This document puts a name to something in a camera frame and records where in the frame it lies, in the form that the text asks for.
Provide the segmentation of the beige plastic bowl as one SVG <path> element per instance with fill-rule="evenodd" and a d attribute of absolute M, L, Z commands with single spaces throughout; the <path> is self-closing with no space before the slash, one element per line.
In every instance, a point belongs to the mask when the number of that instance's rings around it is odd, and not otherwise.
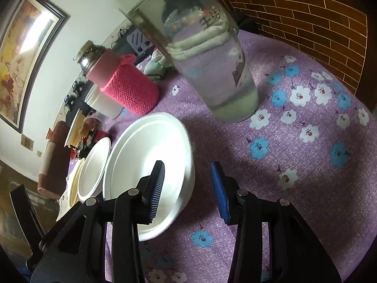
<path fill-rule="evenodd" d="M 66 190 L 59 199 L 59 213 L 56 221 L 59 221 L 78 201 L 78 183 L 81 170 L 85 164 L 85 158 L 80 159 L 66 179 Z"/>

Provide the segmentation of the stack of beige bowls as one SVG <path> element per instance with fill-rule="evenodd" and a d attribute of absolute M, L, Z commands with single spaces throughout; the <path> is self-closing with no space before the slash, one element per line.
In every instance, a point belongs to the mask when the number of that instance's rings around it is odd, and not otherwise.
<path fill-rule="evenodd" d="M 76 148 L 82 138 L 82 135 L 79 133 L 79 130 L 82 127 L 82 124 L 85 120 L 85 115 L 82 110 L 79 109 L 72 121 L 68 135 L 66 137 L 65 146 L 69 148 Z"/>

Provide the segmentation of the red plates under stack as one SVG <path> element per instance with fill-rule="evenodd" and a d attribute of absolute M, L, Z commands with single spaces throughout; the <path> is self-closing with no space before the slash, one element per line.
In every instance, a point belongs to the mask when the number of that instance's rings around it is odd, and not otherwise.
<path fill-rule="evenodd" d="M 101 129 L 94 129 L 93 131 L 89 131 L 88 135 L 81 136 L 78 143 L 76 145 L 71 145 L 70 147 L 70 159 L 75 160 L 86 158 L 94 145 L 105 137 L 109 138 L 112 142 L 112 135 Z"/>

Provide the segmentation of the purple floral tablecloth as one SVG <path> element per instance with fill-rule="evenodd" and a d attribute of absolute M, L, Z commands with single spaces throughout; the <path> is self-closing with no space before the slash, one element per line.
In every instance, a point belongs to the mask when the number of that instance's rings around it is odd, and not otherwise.
<path fill-rule="evenodd" d="M 111 131 L 117 141 L 110 173 L 120 190 L 165 163 L 165 184 L 179 182 L 191 140 L 196 168 L 192 197 L 160 236 L 141 243 L 148 282 L 226 282 L 236 227 L 220 218 L 210 164 L 261 199 L 289 199 L 320 239 L 342 280 L 348 280 L 376 238 L 376 120 L 326 68 L 289 45 L 239 33 L 259 91 L 257 111 L 229 124 L 217 120 L 178 74 L 159 82 L 162 99 L 153 121 L 126 113 Z"/>

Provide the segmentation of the white plastic jar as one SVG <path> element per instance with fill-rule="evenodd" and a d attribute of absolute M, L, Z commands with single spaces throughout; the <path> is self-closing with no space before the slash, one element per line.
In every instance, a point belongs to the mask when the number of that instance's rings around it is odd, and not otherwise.
<path fill-rule="evenodd" d="M 88 91 L 85 97 L 85 103 L 92 109 L 99 111 L 101 114 L 111 119 L 116 119 L 123 110 L 121 104 L 102 93 L 100 87 L 96 84 L 92 85 L 91 89 Z"/>

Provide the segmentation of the pink knit-sleeved bottle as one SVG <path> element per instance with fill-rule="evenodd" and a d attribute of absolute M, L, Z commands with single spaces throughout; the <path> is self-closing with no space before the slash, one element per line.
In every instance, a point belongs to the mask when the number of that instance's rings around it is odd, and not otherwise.
<path fill-rule="evenodd" d="M 111 49 L 88 40 L 74 60 L 101 94 L 134 114 L 149 113 L 159 101 L 159 87 L 136 68 L 133 54 L 118 56 Z"/>

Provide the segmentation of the framed painting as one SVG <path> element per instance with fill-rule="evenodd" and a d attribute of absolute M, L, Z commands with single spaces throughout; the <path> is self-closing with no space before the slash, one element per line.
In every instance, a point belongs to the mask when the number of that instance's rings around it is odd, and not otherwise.
<path fill-rule="evenodd" d="M 1 35 L 1 120 L 18 133 L 40 66 L 67 19 L 49 0 L 19 0 Z"/>

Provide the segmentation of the white gloves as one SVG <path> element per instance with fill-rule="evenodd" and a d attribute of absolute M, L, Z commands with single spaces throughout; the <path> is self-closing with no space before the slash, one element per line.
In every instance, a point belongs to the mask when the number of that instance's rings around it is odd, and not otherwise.
<path fill-rule="evenodd" d="M 168 60 L 159 49 L 155 49 L 143 73 L 152 81 L 158 81 L 164 78 L 165 73 L 172 67 L 172 63 Z"/>

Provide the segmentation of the clear glass water bottle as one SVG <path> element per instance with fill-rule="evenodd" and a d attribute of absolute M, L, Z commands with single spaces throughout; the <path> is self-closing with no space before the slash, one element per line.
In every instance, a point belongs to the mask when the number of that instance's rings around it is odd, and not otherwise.
<path fill-rule="evenodd" d="M 218 0 L 108 0 L 154 44 L 212 114 L 237 123 L 258 92 L 236 24 Z"/>

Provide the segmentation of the small wall plaque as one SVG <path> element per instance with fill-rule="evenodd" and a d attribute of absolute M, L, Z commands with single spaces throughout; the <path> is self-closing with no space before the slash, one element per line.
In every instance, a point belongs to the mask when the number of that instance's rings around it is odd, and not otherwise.
<path fill-rule="evenodd" d="M 32 151 L 34 147 L 34 140 L 30 139 L 22 133 L 20 138 L 20 144 L 26 149 Z"/>

